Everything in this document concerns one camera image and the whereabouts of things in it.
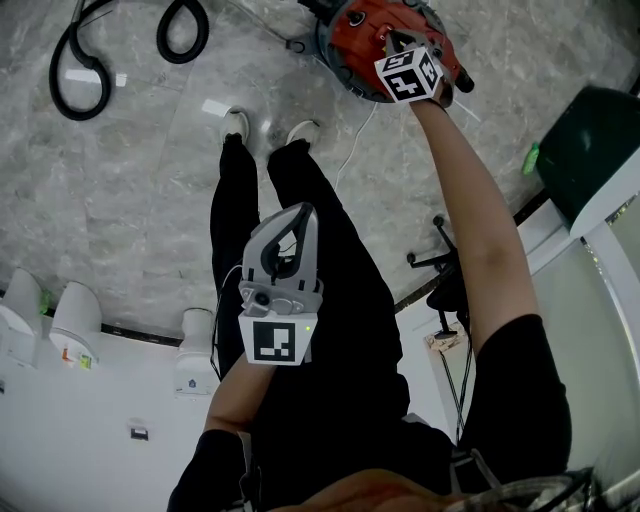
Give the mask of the black office chair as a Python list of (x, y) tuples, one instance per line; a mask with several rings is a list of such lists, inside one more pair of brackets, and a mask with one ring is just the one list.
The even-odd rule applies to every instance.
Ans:
[(448, 326), (446, 313), (455, 313), (457, 320), (469, 335), (469, 306), (458, 250), (444, 230), (444, 218), (441, 215), (436, 215), (433, 218), (433, 225), (440, 233), (449, 251), (446, 254), (422, 261), (417, 261), (416, 255), (410, 252), (407, 254), (406, 260), (411, 268), (433, 267), (437, 270), (440, 280), (427, 297), (426, 304), (438, 312), (442, 329), (446, 329)]

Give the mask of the person's black shirt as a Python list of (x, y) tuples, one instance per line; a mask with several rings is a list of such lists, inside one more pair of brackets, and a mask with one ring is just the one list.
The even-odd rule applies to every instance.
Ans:
[(489, 478), (509, 483), (562, 473), (571, 416), (543, 322), (517, 318), (493, 334), (476, 360), (463, 435), (406, 416), (376, 421), (311, 412), (296, 401), (262, 402), (250, 442), (203, 434), (173, 490), (167, 512), (224, 512), (249, 498), (265, 511), (297, 505), (363, 470), (402, 475), (437, 494), (479, 493)]

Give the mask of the person's white left shoe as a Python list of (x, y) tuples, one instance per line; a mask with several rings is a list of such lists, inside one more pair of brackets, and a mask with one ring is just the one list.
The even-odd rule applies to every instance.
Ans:
[(246, 144), (250, 136), (250, 122), (246, 112), (239, 107), (229, 109), (223, 117), (220, 133), (222, 143), (230, 137), (236, 137)]

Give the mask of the crumpled beige bag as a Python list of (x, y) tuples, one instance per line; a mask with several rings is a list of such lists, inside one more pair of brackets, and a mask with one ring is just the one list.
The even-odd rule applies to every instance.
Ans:
[(446, 329), (441, 329), (425, 337), (427, 347), (440, 353), (444, 353), (467, 340), (466, 331), (459, 322), (448, 325)]

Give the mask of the red vacuum cleaner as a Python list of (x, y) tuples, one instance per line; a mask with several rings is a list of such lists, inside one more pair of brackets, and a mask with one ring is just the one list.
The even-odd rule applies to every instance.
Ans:
[(459, 62), (442, 20), (427, 0), (299, 0), (317, 18), (319, 54), (343, 85), (376, 103), (391, 103), (374, 63), (387, 56), (388, 35), (423, 35), (449, 82), (463, 93), (475, 83)]

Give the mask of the person's white shoe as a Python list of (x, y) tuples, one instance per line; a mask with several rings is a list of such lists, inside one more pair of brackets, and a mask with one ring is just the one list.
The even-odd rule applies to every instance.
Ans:
[(307, 119), (301, 121), (289, 131), (286, 138), (286, 144), (289, 145), (292, 142), (302, 140), (310, 146), (313, 146), (317, 142), (319, 134), (319, 124), (313, 119)]
[(246, 112), (239, 107), (229, 109), (223, 117), (220, 133), (222, 143), (230, 137), (236, 137), (246, 144), (250, 136), (250, 122)]

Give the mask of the person's white right shoe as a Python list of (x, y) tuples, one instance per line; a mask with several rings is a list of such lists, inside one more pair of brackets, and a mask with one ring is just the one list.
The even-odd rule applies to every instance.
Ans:
[(307, 119), (301, 121), (289, 131), (286, 138), (286, 144), (289, 145), (292, 142), (302, 140), (310, 146), (313, 146), (317, 142), (319, 134), (319, 124), (313, 119)]

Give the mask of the person's black trousers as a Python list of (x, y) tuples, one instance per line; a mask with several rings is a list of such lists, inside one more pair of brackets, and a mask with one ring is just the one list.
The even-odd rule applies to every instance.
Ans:
[[(402, 349), (393, 298), (309, 148), (298, 139), (275, 150), (267, 170), (282, 207), (308, 202), (316, 210), (323, 303), (311, 363), (280, 368), (264, 405), (296, 401), (311, 412), (399, 419), (408, 411), (409, 390), (397, 371)], [(240, 135), (225, 136), (219, 172), (210, 235), (220, 299), (219, 370), (226, 374), (244, 352), (238, 325), (240, 272), (235, 266), (259, 223), (256, 164)]]

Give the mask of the clear eyeglasses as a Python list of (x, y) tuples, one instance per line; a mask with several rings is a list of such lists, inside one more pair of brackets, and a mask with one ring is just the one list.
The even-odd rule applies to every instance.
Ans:
[(568, 512), (589, 501), (592, 482), (591, 467), (529, 478), (468, 496), (443, 512)]

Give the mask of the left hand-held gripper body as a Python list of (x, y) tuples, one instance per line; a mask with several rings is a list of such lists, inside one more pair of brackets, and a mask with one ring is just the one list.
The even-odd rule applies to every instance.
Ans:
[(311, 340), (323, 302), (320, 292), (296, 291), (250, 281), (239, 284), (238, 316), (247, 360), (299, 366), (312, 361)]

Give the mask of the person's right forearm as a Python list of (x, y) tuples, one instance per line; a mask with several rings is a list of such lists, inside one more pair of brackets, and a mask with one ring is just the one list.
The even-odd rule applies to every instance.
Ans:
[(539, 312), (526, 253), (499, 187), (454, 121), (434, 102), (414, 102), (411, 109), (453, 228), (478, 353), (501, 327)]

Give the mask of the person's left forearm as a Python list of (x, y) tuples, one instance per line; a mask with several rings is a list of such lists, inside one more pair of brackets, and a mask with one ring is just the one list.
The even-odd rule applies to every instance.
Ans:
[(216, 389), (204, 432), (248, 432), (266, 396), (277, 367), (254, 364), (240, 356)]

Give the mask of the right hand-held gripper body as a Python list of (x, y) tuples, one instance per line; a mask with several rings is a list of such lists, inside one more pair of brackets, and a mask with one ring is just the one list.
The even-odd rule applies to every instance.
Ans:
[(450, 47), (433, 44), (403, 51), (375, 62), (375, 71), (395, 103), (434, 101), (442, 108), (453, 103), (456, 56)]

